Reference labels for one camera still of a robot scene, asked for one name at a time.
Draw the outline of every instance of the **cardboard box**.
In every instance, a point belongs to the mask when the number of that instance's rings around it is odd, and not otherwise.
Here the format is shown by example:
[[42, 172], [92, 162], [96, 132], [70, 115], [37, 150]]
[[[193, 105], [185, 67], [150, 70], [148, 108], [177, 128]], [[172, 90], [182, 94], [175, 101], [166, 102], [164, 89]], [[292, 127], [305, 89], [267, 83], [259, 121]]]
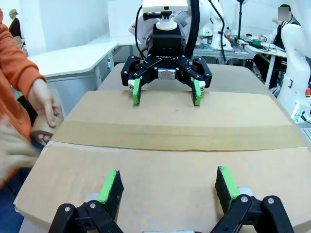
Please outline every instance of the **cardboard box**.
[[139, 107], [130, 91], [87, 92], [53, 141], [143, 150], [307, 146], [269, 96], [226, 92], [204, 92], [199, 107], [191, 92], [143, 92]]
[[[207, 233], [223, 215], [214, 189], [222, 165], [259, 200], [279, 196], [295, 232], [311, 229], [311, 154], [298, 127], [249, 70], [210, 68], [211, 90], [233, 93], [205, 92], [200, 107], [190, 92], [143, 92], [139, 107], [129, 91], [88, 92], [42, 152], [16, 209], [48, 230], [60, 204], [80, 206], [120, 169], [125, 233]], [[120, 69], [103, 85], [120, 82]]]
[[[15, 205], [48, 230], [60, 204], [80, 206], [113, 169], [124, 185], [117, 224], [125, 233], [194, 229], [208, 233], [223, 216], [215, 192], [217, 166], [228, 166], [238, 186], [259, 200], [277, 195], [295, 232], [311, 228], [311, 156], [307, 148], [245, 152], [167, 152], [48, 147]], [[249, 228], [241, 232], [254, 232]]]

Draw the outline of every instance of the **robotic arm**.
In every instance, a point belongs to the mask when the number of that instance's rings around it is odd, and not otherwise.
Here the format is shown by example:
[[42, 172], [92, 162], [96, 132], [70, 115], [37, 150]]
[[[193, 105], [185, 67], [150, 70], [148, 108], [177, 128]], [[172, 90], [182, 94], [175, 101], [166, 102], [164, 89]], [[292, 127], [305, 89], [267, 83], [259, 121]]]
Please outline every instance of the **robotic arm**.
[[296, 123], [303, 123], [311, 119], [311, 107], [305, 96], [311, 73], [305, 58], [311, 57], [311, 1], [292, 0], [291, 9], [301, 26], [287, 24], [282, 29], [287, 70], [277, 99]]
[[173, 21], [172, 13], [187, 11], [187, 0], [143, 0], [144, 14], [137, 24], [131, 25], [130, 31], [137, 30], [137, 38], [148, 48], [148, 56], [143, 61], [130, 56], [121, 72], [122, 84], [133, 91], [134, 105], [139, 105], [141, 87], [155, 79], [177, 79], [188, 85], [192, 89], [193, 104], [200, 105], [201, 91], [209, 87], [212, 74], [204, 59], [194, 59], [192, 64], [187, 59], [193, 53], [198, 36], [198, 1], [191, 0], [194, 19], [186, 44], [182, 28]]
[[[222, 31], [223, 27], [223, 21], [221, 18], [225, 17], [224, 10], [222, 9], [221, 5], [217, 0], [199, 0], [200, 4], [200, 29], [204, 28], [208, 22], [209, 19], [213, 18], [214, 27], [213, 27], [213, 39], [211, 47], [215, 50], [221, 50], [221, 34], [219, 32]], [[179, 13], [177, 16], [175, 16], [174, 20], [177, 23], [180, 23], [183, 26], [183, 32], [185, 36], [189, 35], [190, 31], [190, 24], [191, 24], [191, 10], [190, 10], [190, 1], [188, 0], [188, 10], [185, 12]], [[230, 42], [227, 40], [225, 35], [223, 34], [223, 47], [224, 50], [232, 50]]]

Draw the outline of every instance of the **green gripper pad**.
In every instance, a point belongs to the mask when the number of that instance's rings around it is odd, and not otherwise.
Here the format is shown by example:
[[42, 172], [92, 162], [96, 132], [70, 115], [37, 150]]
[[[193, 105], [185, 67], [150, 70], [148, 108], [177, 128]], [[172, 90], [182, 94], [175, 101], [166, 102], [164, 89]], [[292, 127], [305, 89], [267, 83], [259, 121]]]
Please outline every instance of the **green gripper pad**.
[[232, 201], [234, 201], [240, 192], [236, 186], [234, 179], [225, 166], [219, 166], [217, 170], [217, 178], [215, 183], [217, 196], [222, 206], [224, 214], [231, 207]]
[[140, 102], [140, 94], [141, 94], [141, 86], [140, 79], [135, 79], [134, 89], [133, 89], [133, 102], [134, 105], [139, 105]]
[[116, 218], [123, 190], [120, 171], [110, 171], [97, 200], [112, 219]]
[[202, 99], [202, 92], [198, 80], [193, 80], [192, 96], [194, 106], [200, 106]]

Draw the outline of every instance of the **tape roll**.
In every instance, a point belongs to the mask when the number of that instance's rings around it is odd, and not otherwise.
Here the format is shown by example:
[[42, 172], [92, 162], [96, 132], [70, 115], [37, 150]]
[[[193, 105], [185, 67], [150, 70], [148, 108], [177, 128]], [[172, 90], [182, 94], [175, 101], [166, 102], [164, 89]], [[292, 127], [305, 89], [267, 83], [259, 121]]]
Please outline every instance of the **tape roll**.
[[37, 116], [31, 130], [31, 135], [37, 137], [39, 134], [43, 134], [52, 137], [62, 122], [62, 118], [55, 116], [56, 126], [52, 128], [49, 126], [46, 116]]
[[261, 46], [261, 40], [253, 39], [253, 45]]

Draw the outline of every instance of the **person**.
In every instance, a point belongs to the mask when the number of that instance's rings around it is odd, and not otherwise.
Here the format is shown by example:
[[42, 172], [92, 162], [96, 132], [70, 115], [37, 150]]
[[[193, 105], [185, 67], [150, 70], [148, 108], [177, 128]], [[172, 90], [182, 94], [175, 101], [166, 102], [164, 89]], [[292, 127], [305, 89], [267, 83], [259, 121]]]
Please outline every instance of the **person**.
[[[274, 45], [280, 47], [281, 49], [285, 50], [284, 44], [282, 41], [282, 37], [281, 37], [282, 28], [287, 24], [291, 24], [291, 23], [292, 24], [298, 24], [298, 22], [293, 18], [293, 15], [291, 12], [291, 7], [289, 5], [283, 4], [283, 5], [281, 5], [281, 7], [289, 7], [289, 9], [290, 9], [290, 21], [286, 22], [286, 21], [278, 21], [277, 19], [273, 19], [273, 22], [278, 24], [278, 27], [270, 35], [262, 35], [259, 37], [259, 39], [262, 42], [274, 44]], [[287, 61], [286, 58], [281, 58], [281, 57], [276, 56], [276, 60], [275, 60], [274, 67], [273, 67], [274, 72], [272, 73], [270, 85], [269, 85], [269, 90], [274, 95], [277, 94], [281, 90], [279, 84], [277, 84], [278, 72], [276, 72], [276, 69], [286, 70], [286, 65], [283, 64], [283, 62], [286, 62], [286, 61]], [[269, 69], [269, 64], [266, 62], [266, 60], [264, 60], [259, 55], [256, 55], [254, 57], [254, 62], [260, 71], [261, 78], [264, 81], [266, 81], [268, 69]]]
[[[38, 151], [31, 145], [28, 113], [14, 100], [11, 86], [23, 93], [38, 115], [46, 116], [51, 127], [55, 127], [54, 116], [62, 115], [62, 110], [38, 67], [17, 47], [2, 21], [0, 10], [0, 231], [18, 233], [23, 217], [15, 211], [13, 201], [25, 177], [17, 169], [32, 167]], [[46, 142], [50, 139], [38, 137]]]
[[19, 23], [19, 19], [16, 18], [17, 15], [18, 13], [16, 9], [10, 10], [9, 16], [12, 19], [12, 23], [9, 27], [9, 31], [12, 34], [12, 37], [20, 36], [21, 38], [20, 23]]

